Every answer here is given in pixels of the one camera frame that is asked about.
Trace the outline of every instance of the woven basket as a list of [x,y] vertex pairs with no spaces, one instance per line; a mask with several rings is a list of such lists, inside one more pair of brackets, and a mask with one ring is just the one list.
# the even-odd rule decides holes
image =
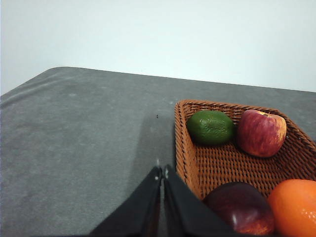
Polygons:
[[[257,158],[243,152],[235,141],[221,146],[192,142],[186,122],[200,110],[219,110],[238,124],[246,110],[259,110],[283,117],[286,139],[276,155]],[[291,119],[277,109],[249,105],[182,100],[175,106],[177,173],[199,198],[224,183],[241,181],[253,185],[263,196],[286,179],[316,180],[316,144]]]

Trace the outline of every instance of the dark red apple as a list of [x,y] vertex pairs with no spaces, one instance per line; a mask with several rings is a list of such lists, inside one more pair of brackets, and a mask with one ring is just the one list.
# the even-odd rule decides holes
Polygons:
[[285,119],[258,110],[247,110],[240,118],[237,143],[245,152],[257,157],[275,155],[284,143]]
[[274,231],[274,216],[268,202],[250,184],[223,184],[203,202],[236,232],[268,235]]

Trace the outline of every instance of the white wall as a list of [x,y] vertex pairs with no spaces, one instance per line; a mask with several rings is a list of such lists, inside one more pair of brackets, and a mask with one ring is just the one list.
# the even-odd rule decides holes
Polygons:
[[1,94],[56,66],[316,91],[316,0],[2,0]]

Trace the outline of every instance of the gray felt surface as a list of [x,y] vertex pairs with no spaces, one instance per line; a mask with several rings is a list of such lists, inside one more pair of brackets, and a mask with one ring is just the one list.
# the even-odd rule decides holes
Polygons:
[[52,68],[1,97],[1,236],[91,231],[157,158],[174,165],[181,99],[277,108],[316,140],[316,93]]

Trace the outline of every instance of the lime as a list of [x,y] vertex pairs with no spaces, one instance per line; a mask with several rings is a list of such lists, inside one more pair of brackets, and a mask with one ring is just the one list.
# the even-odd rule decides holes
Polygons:
[[234,135],[233,121],[221,111],[202,110],[187,121],[191,138],[202,145],[220,145]]

